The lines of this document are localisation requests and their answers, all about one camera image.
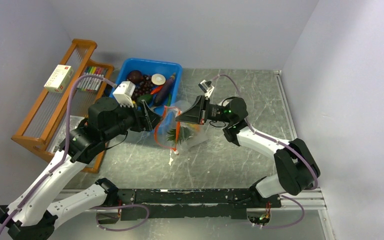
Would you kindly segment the orange toy pineapple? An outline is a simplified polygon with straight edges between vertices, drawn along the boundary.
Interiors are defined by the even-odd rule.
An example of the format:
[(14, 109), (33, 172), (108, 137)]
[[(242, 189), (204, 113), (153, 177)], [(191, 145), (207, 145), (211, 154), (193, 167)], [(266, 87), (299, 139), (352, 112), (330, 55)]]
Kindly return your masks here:
[(173, 142), (174, 144), (181, 144), (182, 142), (197, 136), (200, 131), (201, 126), (198, 124), (180, 124), (180, 126), (171, 128), (166, 132), (166, 140)]

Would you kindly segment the clear zip top bag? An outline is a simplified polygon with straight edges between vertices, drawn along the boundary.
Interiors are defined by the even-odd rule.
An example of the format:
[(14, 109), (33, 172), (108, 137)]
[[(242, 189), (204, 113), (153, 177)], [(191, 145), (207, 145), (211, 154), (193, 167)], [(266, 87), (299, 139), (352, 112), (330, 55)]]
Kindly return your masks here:
[(176, 121), (176, 117), (191, 106), (191, 103), (179, 100), (171, 106), (163, 107), (162, 120), (153, 134), (159, 147), (179, 155), (209, 139), (202, 125)]

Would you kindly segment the dark red toy fruit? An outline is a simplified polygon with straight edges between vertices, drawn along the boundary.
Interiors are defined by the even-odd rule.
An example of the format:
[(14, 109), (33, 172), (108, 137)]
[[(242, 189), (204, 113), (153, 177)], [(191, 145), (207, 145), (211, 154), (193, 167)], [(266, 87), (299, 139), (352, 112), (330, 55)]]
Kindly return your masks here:
[(126, 80), (134, 83), (135, 85), (140, 84), (143, 80), (143, 74), (139, 70), (132, 70), (126, 76)]

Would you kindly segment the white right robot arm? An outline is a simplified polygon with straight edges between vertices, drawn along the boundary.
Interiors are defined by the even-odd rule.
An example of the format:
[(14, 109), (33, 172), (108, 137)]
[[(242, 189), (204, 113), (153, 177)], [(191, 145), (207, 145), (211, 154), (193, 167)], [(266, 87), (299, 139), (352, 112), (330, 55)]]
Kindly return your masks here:
[(196, 125), (206, 121), (223, 122), (226, 125), (222, 131), (228, 142), (274, 160), (276, 173), (257, 181), (250, 193), (250, 202), (255, 207), (262, 207), (273, 195), (296, 196), (303, 190), (316, 188), (320, 170), (306, 143), (299, 138), (288, 141), (265, 134), (253, 128), (247, 117), (247, 105), (241, 97), (229, 97), (221, 104), (212, 104), (208, 97), (200, 95), (175, 120)]

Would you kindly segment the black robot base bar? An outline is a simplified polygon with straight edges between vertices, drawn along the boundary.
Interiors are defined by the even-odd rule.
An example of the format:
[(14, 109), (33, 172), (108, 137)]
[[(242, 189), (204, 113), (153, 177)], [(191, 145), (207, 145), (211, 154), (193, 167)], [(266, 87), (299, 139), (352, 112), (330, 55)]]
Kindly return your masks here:
[(101, 207), (121, 206), (121, 221), (175, 218), (230, 217), (234, 220), (248, 218), (251, 209), (280, 208), (279, 195), (264, 198), (254, 186), (249, 188), (118, 188), (107, 178), (94, 182), (107, 196)]

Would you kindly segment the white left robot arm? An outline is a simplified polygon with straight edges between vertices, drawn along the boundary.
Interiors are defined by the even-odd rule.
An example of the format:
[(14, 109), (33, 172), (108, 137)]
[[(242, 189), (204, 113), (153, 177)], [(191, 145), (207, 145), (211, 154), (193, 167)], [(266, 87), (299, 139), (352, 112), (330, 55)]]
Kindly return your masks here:
[(107, 143), (129, 131), (151, 132), (162, 117), (145, 101), (122, 106), (116, 99), (101, 97), (88, 109), (88, 116), (60, 143), (45, 170), (15, 201), (0, 205), (0, 225), (14, 240), (46, 240), (59, 226), (87, 209), (112, 208), (119, 203), (119, 190), (101, 178), (86, 190), (55, 201), (67, 183), (84, 169)]

